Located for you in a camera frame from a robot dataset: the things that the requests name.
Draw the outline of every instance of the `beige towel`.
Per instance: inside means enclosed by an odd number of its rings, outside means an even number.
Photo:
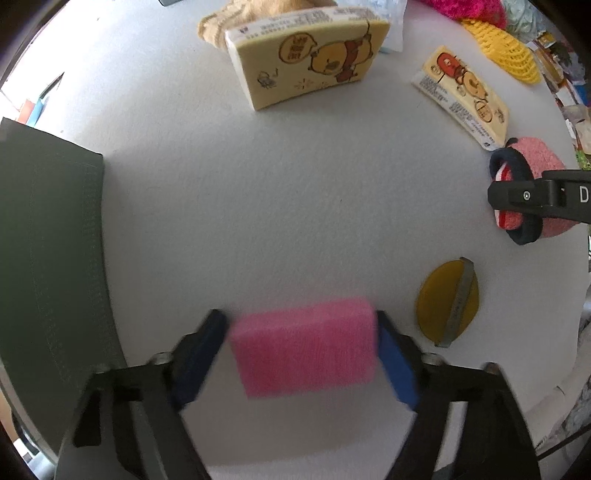
[[[197,35],[217,48],[227,50],[226,30],[254,22],[259,18],[274,17],[294,10],[334,7],[334,0],[232,0],[224,8],[203,17]]]

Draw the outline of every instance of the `yellow mesh sponge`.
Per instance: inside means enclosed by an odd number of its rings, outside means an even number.
[[[525,83],[541,80],[534,55],[512,35],[480,20],[462,20],[462,25],[474,35],[484,55],[513,77]]]

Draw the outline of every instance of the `pink rectangular block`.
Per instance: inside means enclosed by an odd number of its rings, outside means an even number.
[[[247,315],[234,323],[229,339],[248,397],[341,387],[374,377],[376,317],[365,299]]]

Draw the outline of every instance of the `white tabletop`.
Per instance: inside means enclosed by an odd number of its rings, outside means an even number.
[[[254,112],[228,55],[196,35],[221,1],[117,4],[38,126],[105,156],[105,260],[130,365],[172,348],[211,308],[351,296],[438,351],[414,302],[433,269],[464,256],[480,311],[439,353],[500,363],[524,410],[570,371],[586,227],[513,244],[486,201],[489,153],[410,79],[446,44],[507,103],[509,136],[540,137],[575,168],[546,85],[521,84],[460,25],[411,2],[404,52],[380,54],[362,82]],[[413,415],[381,371],[369,385],[247,401],[225,346],[184,418],[214,478],[379,479]],[[441,463],[452,456],[446,447]]]

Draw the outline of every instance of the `clear plastic packaging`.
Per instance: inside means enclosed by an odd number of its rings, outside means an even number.
[[[391,23],[390,31],[379,50],[386,53],[402,51],[402,26],[407,0],[340,0],[339,5],[368,7],[388,20]]]

